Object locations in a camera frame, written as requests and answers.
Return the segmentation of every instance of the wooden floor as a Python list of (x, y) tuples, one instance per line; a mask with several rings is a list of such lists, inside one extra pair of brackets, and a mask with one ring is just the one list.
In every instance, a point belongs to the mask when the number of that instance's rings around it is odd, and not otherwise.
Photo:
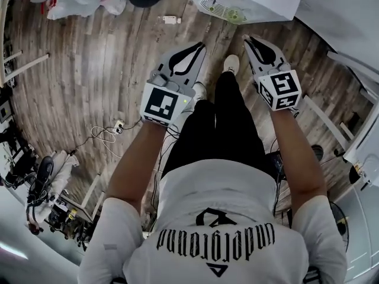
[[(303, 92), (327, 111), (335, 124), (348, 121), (353, 112), (364, 119), (372, 107), (359, 94), (359, 83), (349, 70), (328, 59), (327, 45), (298, 21), (238, 27), (198, 12), (191, 0), (162, 0), (151, 9), (127, 4), (117, 17), (100, 8), (88, 18), (57, 21), (47, 20), (40, 10), (40, 5), (16, 2), (9, 30), (14, 51), (23, 50), (18, 65), (50, 53), (47, 61), (19, 76), (12, 100), (18, 125), (41, 156), (74, 149), (95, 125), (114, 126), (119, 118), (126, 126), (135, 123), (145, 81), (157, 59), (172, 46), (188, 41), (203, 41), (207, 46), (198, 80), (207, 85), (211, 97), (224, 58), (231, 53), (240, 57), (237, 80), (266, 152), (275, 134), (268, 107), (251, 85), (252, 73), (241, 38), (244, 34), (259, 35), (283, 49), (297, 70)], [(182, 24), (165, 25), (164, 15), (181, 17)], [(323, 161), (327, 161), (340, 146), (316, 114), (303, 103), (299, 107), (299, 124), (310, 144), (324, 148)], [(117, 136), (110, 149), (122, 155), (139, 127)], [(101, 174), (101, 185), (89, 202), (91, 209), (106, 190), (119, 158), (99, 140), (89, 140), (77, 156), (81, 165), (68, 186), (72, 199), (80, 202), (93, 178)], [(349, 168), (341, 158), (323, 166), (332, 198), (349, 186)], [(278, 210), (289, 206), (289, 197), (287, 184), (282, 184)]]

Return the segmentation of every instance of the black logo on shirt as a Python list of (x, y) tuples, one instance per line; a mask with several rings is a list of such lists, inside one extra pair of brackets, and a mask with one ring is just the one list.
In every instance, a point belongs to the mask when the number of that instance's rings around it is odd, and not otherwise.
[(220, 277), (228, 267), (222, 263), (240, 259), (249, 261), (254, 251), (262, 250), (274, 243), (274, 226), (266, 223), (245, 228), (243, 231), (237, 230), (233, 235), (221, 233), (219, 230), (215, 230), (212, 234), (162, 230), (156, 248), (179, 256), (199, 257), (206, 261), (221, 263), (208, 264), (212, 272)]
[(196, 217), (196, 225), (197, 226), (204, 226), (204, 216), (205, 214), (211, 214), (211, 215), (216, 215), (218, 218), (214, 220), (211, 224), (209, 224), (210, 227), (216, 227), (218, 225), (237, 225), (233, 220), (229, 219), (226, 216), (226, 212), (223, 211), (218, 211), (217, 209), (213, 208), (207, 208), (205, 211), (203, 211), (200, 215)]

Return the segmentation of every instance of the wire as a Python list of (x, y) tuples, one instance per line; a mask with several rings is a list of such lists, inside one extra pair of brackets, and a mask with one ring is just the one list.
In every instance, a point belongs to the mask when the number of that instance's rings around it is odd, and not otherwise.
[(272, 144), (271, 144), (270, 153), (272, 153), (272, 146), (274, 146), (276, 140), (277, 140), (277, 138), (275, 138), (274, 142), (272, 142)]
[[(139, 120), (138, 120), (137, 122), (135, 122), (131, 127), (128, 127), (128, 128), (122, 128), (122, 127), (121, 127), (121, 129), (122, 129), (123, 131), (125, 131), (125, 130), (132, 130), (134, 127), (137, 126), (137, 124), (138, 124), (140, 121), (142, 121), (142, 117), (140, 117)], [(92, 133), (92, 131), (93, 131), (94, 128), (100, 128), (100, 129), (102, 129), (102, 130), (101, 130), (97, 135), (94, 135), (94, 134)], [(115, 135), (116, 133), (113, 133), (112, 131), (109, 131), (109, 130), (112, 130), (113, 128), (114, 128), (114, 127), (106, 127), (106, 128), (103, 128), (103, 127), (100, 127), (100, 126), (94, 126), (94, 127), (92, 127), (92, 128), (91, 128), (91, 136), (87, 137), (87, 139), (85, 139), (85, 141), (84, 141), (82, 144), (76, 146), (76, 147), (70, 152), (69, 155), (72, 156), (73, 154), (75, 154), (76, 151), (78, 150), (78, 148), (80, 148), (80, 146), (83, 146), (84, 144), (86, 144), (86, 143), (88, 142), (89, 139), (99, 139), (99, 140), (102, 141), (102, 143), (104, 144), (104, 146), (105, 146), (105, 147), (106, 147), (106, 148), (107, 148), (112, 154), (114, 154), (115, 156), (121, 158), (120, 156), (118, 156), (118, 155), (116, 155), (115, 153), (113, 153), (113, 152), (108, 148), (108, 146), (105, 145), (105, 142), (114, 143), (115, 140), (114, 140), (114, 141), (109, 141), (109, 140), (105, 140), (104, 138), (102, 138), (102, 134), (105, 133), (105, 132), (107, 132), (107, 133), (109, 133), (109, 134), (111, 134), (111, 135)]]
[(327, 160), (327, 161), (325, 161), (324, 163), (322, 163), (320, 166), (323, 166), (324, 164), (326, 164), (326, 163), (328, 163), (328, 162), (334, 160), (335, 158), (337, 158), (337, 156), (336, 156), (336, 157), (332, 157), (332, 158), (330, 158), (329, 160)]
[(279, 191), (280, 191), (280, 186), (282, 184), (282, 180), (280, 180), (280, 182), (279, 182), (279, 177), (280, 177), (280, 173), (282, 172), (282, 168), (283, 168), (283, 165), (280, 168), (280, 171), (279, 171), (278, 177), (277, 177), (277, 181), (276, 181), (276, 184), (277, 184), (277, 196), (275, 197), (274, 209), (272, 210), (272, 214), (274, 216), (275, 216), (275, 212), (277, 210), (277, 205), (278, 205), (278, 202), (279, 202)]
[[(156, 191), (157, 191), (157, 189), (158, 189), (158, 173), (159, 173), (159, 169), (160, 169), (160, 164), (161, 164), (161, 162), (162, 162), (162, 158), (163, 158), (163, 156), (168, 152), (168, 150), (170, 149), (170, 147), (171, 147), (174, 143), (176, 143), (176, 141), (179, 139), (179, 138), (177, 138), (177, 137), (180, 136), (180, 133), (179, 133), (179, 132), (176, 132), (176, 135), (172, 135), (168, 130), (167, 130), (167, 132), (169, 133), (169, 135), (167, 135), (167, 136), (163, 139), (162, 147), (160, 148), (160, 152), (159, 152), (158, 169), (156, 170), (156, 173), (155, 173), (155, 175), (154, 175), (154, 188), (153, 188), (153, 194), (152, 194), (152, 197), (151, 197), (151, 199), (150, 199), (150, 204), (151, 204), (151, 206), (152, 206), (152, 208), (153, 208), (154, 210), (157, 210), (157, 208), (154, 206), (154, 199), (155, 199), (155, 196), (156, 196)], [(170, 145), (167, 147), (167, 149), (162, 153), (163, 145), (164, 145), (166, 139), (167, 139), (168, 137), (170, 137), (170, 136), (173, 137), (173, 138), (176, 139), (176, 140), (173, 141), (173, 142), (171, 142)]]
[[(95, 135), (94, 134), (94, 129), (95, 128), (100, 128), (102, 131), (100, 132), (100, 137), (98, 137), (98, 135)], [(110, 140), (106, 140), (103, 136), (103, 134), (104, 133), (108, 133), (109, 135), (111, 135), (112, 137), (113, 137), (113, 140), (112, 141), (110, 141)], [(107, 148), (107, 150), (109, 150), (113, 155), (115, 155), (116, 157), (118, 157), (118, 158), (122, 158), (121, 156), (119, 156), (119, 155), (117, 155), (117, 154), (115, 154), (113, 151), (111, 151), (111, 149), (106, 145), (106, 143), (105, 142), (107, 142), (107, 143), (115, 143), (116, 142), (116, 137), (115, 137), (115, 135), (117, 135), (118, 133), (112, 133), (112, 132), (110, 132), (110, 131), (108, 131), (108, 130), (106, 130), (106, 129), (104, 129), (104, 128), (102, 128), (102, 127), (100, 127), (100, 126), (93, 126), (92, 128), (91, 128), (91, 135), (93, 136), (93, 138), (94, 139), (98, 139), (98, 140), (100, 140), (102, 143), (103, 143), (103, 145)]]

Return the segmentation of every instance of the electrical outlet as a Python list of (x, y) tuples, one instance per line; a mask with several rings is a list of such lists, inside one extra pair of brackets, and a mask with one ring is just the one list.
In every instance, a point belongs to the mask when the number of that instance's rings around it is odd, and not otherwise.
[(123, 120), (117, 120), (113, 128), (113, 132), (115, 134), (121, 134), (123, 132), (122, 128), (124, 127), (124, 125), (125, 125), (125, 122)]

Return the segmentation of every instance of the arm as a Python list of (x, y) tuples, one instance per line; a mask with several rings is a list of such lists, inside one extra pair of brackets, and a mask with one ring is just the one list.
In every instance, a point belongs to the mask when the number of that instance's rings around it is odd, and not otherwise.
[(80, 284), (109, 284), (143, 242), (141, 200), (166, 129), (144, 123), (117, 165), (91, 242), (79, 269)]
[(311, 283), (342, 283), (347, 268), (345, 246), (326, 197), (320, 163), (289, 110), (271, 112), (271, 118), (291, 191), (292, 229), (304, 238), (309, 265), (320, 272), (320, 282)]
[(138, 135), (118, 163), (107, 191), (107, 198), (128, 202), (140, 212), (166, 128), (151, 122), (143, 124)]
[(292, 113), (289, 110), (272, 111), (271, 118), (295, 214), (309, 199), (326, 196), (326, 183), (320, 163)]

